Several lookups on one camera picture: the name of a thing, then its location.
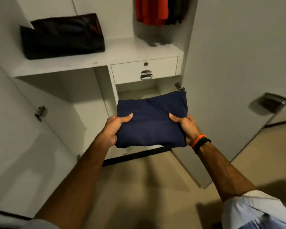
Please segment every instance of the forearm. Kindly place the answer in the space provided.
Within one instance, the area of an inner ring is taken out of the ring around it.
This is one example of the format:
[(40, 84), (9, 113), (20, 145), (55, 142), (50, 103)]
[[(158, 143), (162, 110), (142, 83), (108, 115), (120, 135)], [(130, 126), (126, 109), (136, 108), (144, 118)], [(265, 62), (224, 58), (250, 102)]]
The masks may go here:
[(97, 178), (109, 148), (110, 145), (96, 138), (34, 218), (49, 221), (60, 229), (80, 229), (90, 212)]
[(222, 201), (256, 190), (256, 187), (210, 142), (201, 146), (198, 156), (211, 176)]

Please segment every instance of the drawer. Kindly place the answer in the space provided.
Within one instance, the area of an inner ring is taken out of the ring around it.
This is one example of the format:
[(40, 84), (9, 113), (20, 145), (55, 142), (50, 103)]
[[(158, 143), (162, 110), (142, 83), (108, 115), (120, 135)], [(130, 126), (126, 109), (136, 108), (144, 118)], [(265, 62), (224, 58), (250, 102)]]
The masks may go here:
[(176, 75), (178, 57), (111, 65), (114, 83), (132, 83)]

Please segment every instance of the hand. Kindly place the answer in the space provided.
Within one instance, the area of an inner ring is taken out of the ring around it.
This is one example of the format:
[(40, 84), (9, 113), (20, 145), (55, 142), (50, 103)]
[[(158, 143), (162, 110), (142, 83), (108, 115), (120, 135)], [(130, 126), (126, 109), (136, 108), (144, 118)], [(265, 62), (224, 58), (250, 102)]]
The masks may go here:
[(184, 118), (176, 117), (171, 113), (169, 113), (168, 116), (172, 121), (180, 124), (182, 130), (186, 134), (185, 140), (189, 146), (192, 146), (194, 140), (202, 134), (202, 132), (197, 127), (194, 118), (190, 114)]
[(102, 144), (113, 146), (116, 144), (116, 133), (120, 129), (122, 123), (129, 122), (133, 114), (131, 113), (126, 117), (117, 117), (116, 115), (109, 117), (103, 130), (97, 135), (95, 140), (100, 141)]

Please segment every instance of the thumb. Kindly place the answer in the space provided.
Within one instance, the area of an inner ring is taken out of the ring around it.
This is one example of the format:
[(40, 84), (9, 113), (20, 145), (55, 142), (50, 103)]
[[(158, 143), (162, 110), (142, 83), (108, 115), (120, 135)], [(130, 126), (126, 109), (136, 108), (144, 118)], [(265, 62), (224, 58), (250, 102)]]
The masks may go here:
[(182, 118), (176, 117), (176, 116), (174, 116), (174, 115), (171, 114), (171, 113), (168, 114), (168, 117), (169, 117), (172, 121), (174, 121), (175, 123), (180, 123), (181, 120), (182, 120)]
[(127, 123), (131, 120), (131, 118), (133, 117), (133, 113), (130, 113), (128, 116), (126, 117), (121, 117), (121, 123)]

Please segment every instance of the shirt sleeve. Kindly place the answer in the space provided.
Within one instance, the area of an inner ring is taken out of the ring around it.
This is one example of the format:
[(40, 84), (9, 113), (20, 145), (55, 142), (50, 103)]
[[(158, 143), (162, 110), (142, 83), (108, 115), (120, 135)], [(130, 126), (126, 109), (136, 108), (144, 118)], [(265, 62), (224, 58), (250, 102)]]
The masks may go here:
[(32, 219), (21, 229), (59, 229), (59, 227), (43, 219)]
[(286, 208), (279, 199), (254, 190), (227, 200), (221, 220), (224, 229), (263, 228), (265, 223), (273, 226), (266, 228), (286, 228)]

